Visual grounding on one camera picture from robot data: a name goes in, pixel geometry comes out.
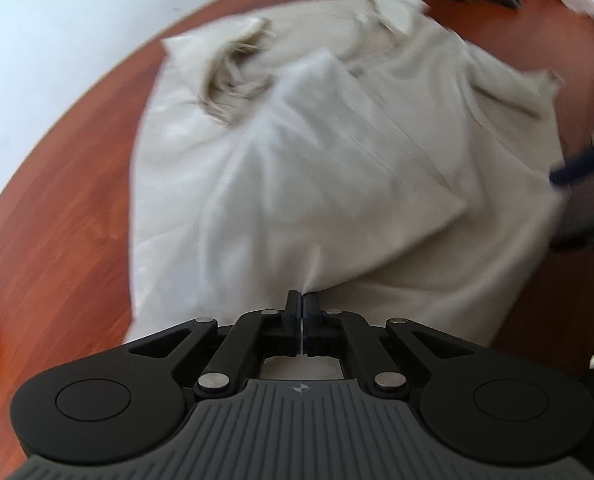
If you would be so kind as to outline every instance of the brown wooden surface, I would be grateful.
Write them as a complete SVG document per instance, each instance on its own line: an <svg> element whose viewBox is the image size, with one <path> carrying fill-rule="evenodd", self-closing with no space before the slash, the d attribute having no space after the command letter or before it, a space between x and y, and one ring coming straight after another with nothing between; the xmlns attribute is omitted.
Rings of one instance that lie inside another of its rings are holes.
<svg viewBox="0 0 594 480"><path fill-rule="evenodd" d="M293 0L220 0L165 33ZM557 100L567 150L594 125L594 21L558 0L519 10L426 0L430 15L526 70L567 81ZM24 459L8 422L15 389L42 369L119 344L130 322L128 163L164 52L152 41L100 81L34 149L0 196L0 479ZM571 372L594 347L594 255L549 256L496 341Z"/></svg>

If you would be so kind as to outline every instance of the triangular cutout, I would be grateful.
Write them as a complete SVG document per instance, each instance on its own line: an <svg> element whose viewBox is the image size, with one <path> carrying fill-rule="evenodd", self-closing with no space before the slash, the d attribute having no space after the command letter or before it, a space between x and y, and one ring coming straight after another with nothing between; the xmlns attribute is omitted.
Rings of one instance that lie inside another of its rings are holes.
<svg viewBox="0 0 594 480"><path fill-rule="evenodd" d="M448 341L439 339L438 337L430 335L426 332L413 332L413 335L419 339L421 343L430 350L430 352L441 359L450 359L452 357L472 355L475 353L454 343L449 343Z"/></svg>
<svg viewBox="0 0 594 480"><path fill-rule="evenodd" d="M175 330L153 341L148 341L137 348L133 348L131 354L145 355L146 357L155 357L158 359L169 355L177 346L190 334L190 330L182 328Z"/></svg>

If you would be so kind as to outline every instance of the beige cloth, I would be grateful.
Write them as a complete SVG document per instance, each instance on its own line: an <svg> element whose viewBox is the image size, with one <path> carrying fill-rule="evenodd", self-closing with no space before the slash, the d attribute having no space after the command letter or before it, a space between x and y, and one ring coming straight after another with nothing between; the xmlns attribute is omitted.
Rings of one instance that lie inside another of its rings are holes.
<svg viewBox="0 0 594 480"><path fill-rule="evenodd" d="M376 2L377 18L369 0L315 0L166 40L133 153L129 340L283 308L295 288L490 342L565 202L548 181L558 79L516 72L419 0ZM267 89L207 90L259 18L264 48L227 72ZM236 120L206 114L204 91Z"/></svg>

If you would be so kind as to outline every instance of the wood grain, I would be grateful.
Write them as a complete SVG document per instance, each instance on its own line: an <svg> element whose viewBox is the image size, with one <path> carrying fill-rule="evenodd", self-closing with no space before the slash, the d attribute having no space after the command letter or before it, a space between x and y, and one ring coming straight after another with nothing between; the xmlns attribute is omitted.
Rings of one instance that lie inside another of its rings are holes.
<svg viewBox="0 0 594 480"><path fill-rule="evenodd" d="M219 0L162 36L290 1ZM440 23L513 66L557 70L568 83L557 101L562 143L571 151L587 142L594 21L558 0L525 0L519 10L426 1ZM8 421L17 387L42 369L119 344L130 322L128 168L163 56L155 38L119 64L55 124L0 196L0 478L24 460ZM559 290L560 282L567 286ZM594 288L583 292L589 285L593 254L549 254L496 345L582 370L594 346Z"/></svg>

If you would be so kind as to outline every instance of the gray ribbed panel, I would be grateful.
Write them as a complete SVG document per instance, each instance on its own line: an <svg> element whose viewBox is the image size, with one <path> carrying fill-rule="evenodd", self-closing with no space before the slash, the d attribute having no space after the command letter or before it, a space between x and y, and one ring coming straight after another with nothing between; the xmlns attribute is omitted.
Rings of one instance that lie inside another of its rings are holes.
<svg viewBox="0 0 594 480"><path fill-rule="evenodd" d="M31 457L10 478L590 480L594 476L572 458L510 469L461 457L430 437L405 403L370 397L349 380L249 381L237 396L201 402L170 442L143 457L100 467Z"/></svg>

